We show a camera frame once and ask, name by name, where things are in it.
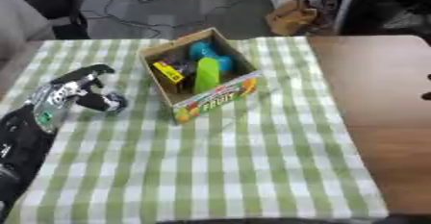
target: blue toy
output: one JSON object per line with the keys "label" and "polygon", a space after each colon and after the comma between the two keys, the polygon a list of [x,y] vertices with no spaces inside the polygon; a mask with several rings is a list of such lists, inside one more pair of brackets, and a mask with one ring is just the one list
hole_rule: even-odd
{"label": "blue toy", "polygon": [[232,60],[227,56],[219,56],[209,43],[197,42],[190,47],[190,57],[193,60],[201,60],[204,58],[215,59],[218,62],[220,72],[232,70]]}

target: robotic hand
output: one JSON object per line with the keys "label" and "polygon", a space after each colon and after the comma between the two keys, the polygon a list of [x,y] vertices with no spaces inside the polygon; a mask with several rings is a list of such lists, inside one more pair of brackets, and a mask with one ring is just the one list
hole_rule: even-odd
{"label": "robotic hand", "polygon": [[77,103],[100,112],[121,112],[127,100],[119,94],[101,95],[97,78],[114,70],[105,64],[83,67],[39,87],[16,111],[0,120],[0,223],[43,164],[69,108]]}

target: tablecloth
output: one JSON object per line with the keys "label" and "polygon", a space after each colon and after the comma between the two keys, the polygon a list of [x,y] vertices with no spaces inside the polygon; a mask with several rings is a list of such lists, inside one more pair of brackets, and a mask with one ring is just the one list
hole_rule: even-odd
{"label": "tablecloth", "polygon": [[151,223],[387,215],[304,37],[232,41],[257,92],[175,125],[137,59],[158,39],[46,41],[1,103],[104,62],[130,101],[118,116],[74,106],[9,223]]}

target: green cup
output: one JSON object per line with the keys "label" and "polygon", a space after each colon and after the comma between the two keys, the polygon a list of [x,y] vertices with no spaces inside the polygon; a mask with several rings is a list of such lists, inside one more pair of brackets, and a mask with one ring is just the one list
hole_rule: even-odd
{"label": "green cup", "polygon": [[194,82],[194,94],[205,92],[220,85],[220,72],[218,61],[204,58],[197,64],[196,81]]}

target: dark floor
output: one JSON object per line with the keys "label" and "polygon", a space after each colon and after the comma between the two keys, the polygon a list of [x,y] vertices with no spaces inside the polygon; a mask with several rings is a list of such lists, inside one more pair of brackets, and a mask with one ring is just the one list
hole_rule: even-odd
{"label": "dark floor", "polygon": [[[85,0],[88,18],[104,15],[110,0]],[[113,0],[108,12],[126,21],[169,26],[145,29],[123,25],[111,18],[90,19],[91,38],[177,38],[208,27],[217,27],[226,37],[245,39],[270,36],[264,16],[273,10],[269,0]]]}

